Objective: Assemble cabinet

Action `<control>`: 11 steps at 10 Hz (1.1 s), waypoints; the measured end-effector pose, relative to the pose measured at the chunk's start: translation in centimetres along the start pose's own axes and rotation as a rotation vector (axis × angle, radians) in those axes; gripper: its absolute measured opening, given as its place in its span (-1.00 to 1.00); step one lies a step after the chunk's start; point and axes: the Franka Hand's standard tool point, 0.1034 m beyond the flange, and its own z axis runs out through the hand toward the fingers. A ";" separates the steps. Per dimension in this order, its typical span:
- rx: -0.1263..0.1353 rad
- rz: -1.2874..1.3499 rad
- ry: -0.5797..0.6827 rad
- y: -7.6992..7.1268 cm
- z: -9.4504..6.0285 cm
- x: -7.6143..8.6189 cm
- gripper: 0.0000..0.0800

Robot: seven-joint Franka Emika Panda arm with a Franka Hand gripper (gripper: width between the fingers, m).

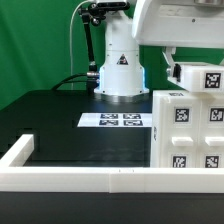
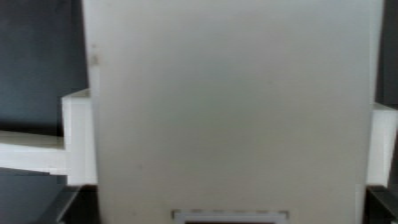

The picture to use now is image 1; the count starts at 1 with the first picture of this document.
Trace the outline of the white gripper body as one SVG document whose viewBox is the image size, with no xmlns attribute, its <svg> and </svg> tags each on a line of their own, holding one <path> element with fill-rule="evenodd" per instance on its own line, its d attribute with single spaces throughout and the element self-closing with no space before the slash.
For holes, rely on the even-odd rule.
<svg viewBox="0 0 224 224">
<path fill-rule="evenodd" d="M 132 35 L 140 45 L 224 48 L 224 0 L 138 0 Z"/>
</svg>

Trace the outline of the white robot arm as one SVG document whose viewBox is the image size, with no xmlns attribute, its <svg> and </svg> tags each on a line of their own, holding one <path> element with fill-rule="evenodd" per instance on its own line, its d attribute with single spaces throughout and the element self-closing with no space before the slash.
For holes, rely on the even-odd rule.
<svg viewBox="0 0 224 224">
<path fill-rule="evenodd" d="M 106 54 L 98 97 L 133 99 L 149 92 L 139 47 L 224 47 L 224 0 L 89 0 L 90 14 L 106 18 Z"/>
</svg>

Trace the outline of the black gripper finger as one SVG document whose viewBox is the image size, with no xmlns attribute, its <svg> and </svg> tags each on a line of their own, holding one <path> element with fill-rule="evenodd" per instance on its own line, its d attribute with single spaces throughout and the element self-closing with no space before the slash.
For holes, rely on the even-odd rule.
<svg viewBox="0 0 224 224">
<path fill-rule="evenodd" d="M 168 65 L 166 70 L 167 76 L 176 81 L 181 81 L 181 66 L 173 60 L 173 55 L 176 53 L 175 47 L 165 47 L 163 49 L 163 56 Z"/>
</svg>

